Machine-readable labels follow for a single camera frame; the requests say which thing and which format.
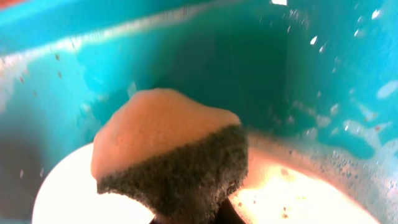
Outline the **white plate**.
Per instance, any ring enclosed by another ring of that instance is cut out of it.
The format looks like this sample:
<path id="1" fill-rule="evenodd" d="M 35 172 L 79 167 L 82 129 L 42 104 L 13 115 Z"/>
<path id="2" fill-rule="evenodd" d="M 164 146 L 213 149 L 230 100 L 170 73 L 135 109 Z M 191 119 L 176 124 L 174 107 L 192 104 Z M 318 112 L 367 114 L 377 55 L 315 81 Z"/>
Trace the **white plate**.
<path id="1" fill-rule="evenodd" d="M 98 194 L 90 173 L 93 144 L 61 160 L 34 203 L 33 224 L 146 224 L 154 214 L 118 194 Z M 246 185 L 230 196 L 246 223 L 377 223 L 333 185 L 289 167 L 252 147 Z"/>

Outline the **green and yellow sponge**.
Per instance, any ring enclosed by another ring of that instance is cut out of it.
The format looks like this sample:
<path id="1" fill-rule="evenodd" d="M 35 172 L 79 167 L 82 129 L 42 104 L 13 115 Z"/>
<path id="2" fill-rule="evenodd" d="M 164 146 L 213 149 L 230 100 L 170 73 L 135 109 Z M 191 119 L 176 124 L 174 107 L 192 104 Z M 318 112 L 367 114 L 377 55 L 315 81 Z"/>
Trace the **green and yellow sponge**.
<path id="1" fill-rule="evenodd" d="M 93 141 L 97 192 L 138 201 L 154 223 L 241 223 L 229 197 L 247 173 L 239 117 L 172 89 L 138 91 Z"/>

